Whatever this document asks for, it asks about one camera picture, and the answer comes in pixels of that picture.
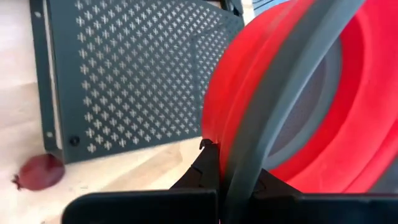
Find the wooden surface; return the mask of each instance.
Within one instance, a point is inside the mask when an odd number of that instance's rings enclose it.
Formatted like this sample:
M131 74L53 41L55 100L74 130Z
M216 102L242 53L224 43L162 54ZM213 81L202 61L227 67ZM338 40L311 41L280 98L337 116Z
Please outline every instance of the wooden surface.
M251 0L244 0L246 22ZM167 189L199 154L200 138L67 166L47 190L11 183L31 156L44 153L28 0L0 0L0 223L60 223L73 199L90 192Z

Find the gray rubber gasket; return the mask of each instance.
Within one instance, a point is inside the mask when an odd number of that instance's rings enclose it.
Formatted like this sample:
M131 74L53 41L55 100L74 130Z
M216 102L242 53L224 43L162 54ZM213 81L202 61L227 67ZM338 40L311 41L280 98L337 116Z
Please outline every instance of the gray rubber gasket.
M263 160L263 169L273 169L286 161L288 158L292 157L305 145L305 143L311 138L312 134L317 130L319 124L326 116L335 97L335 93L340 81L341 63L341 42L340 40L337 40L330 47L323 60L314 71L312 79L318 75L323 75L323 78L321 79L322 86L320 87L320 96L318 96L314 108L311 108L312 111L308 115L308 119L304 121L304 124L300 126L300 131L297 132L296 135L293 136L293 138L285 146L278 149L278 151L275 153L272 153L271 150L270 155Z
M238 223L275 139L328 49L364 0L318 0L285 39L246 108L221 190L224 223Z

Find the light wooden board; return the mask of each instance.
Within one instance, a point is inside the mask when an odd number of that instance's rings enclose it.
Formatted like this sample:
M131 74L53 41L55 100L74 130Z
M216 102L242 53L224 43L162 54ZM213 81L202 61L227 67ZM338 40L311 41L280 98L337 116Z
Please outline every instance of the light wooden board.
M245 22L254 17L243 0ZM60 223L73 199L90 192L167 189L200 153L200 138L67 166L54 187L18 191L11 179L44 153L28 0L0 0L0 223Z

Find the red plastic bowl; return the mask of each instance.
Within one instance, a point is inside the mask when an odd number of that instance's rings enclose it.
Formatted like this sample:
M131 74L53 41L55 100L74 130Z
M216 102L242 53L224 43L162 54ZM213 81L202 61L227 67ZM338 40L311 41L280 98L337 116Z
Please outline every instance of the red plastic bowl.
M221 58L203 110L220 145L221 177L240 120L280 45L314 0L255 18ZM302 192L365 192L398 152L398 2L367 0L340 35L343 69L331 108L308 143L271 172Z

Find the perforated metal panel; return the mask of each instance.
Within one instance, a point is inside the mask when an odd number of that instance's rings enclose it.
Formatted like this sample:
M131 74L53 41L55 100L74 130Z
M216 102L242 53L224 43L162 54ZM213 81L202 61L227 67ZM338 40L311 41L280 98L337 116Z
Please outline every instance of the perforated metal panel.
M241 18L195 0L49 9L66 162L200 135L209 78Z

